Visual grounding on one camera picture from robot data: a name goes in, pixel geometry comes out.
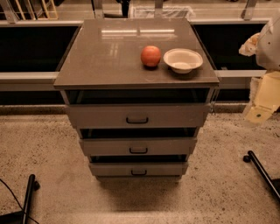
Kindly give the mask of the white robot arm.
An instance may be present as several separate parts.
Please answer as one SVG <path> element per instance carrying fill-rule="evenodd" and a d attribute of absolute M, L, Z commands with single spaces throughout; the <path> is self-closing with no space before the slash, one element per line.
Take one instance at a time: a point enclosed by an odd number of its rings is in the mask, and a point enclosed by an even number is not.
<path fill-rule="evenodd" d="M 262 30 L 240 47 L 239 54 L 255 55 L 256 64 L 266 70 L 250 82 L 249 104 L 244 119 L 255 125 L 272 117 L 280 108 L 280 10 L 277 10 Z"/>

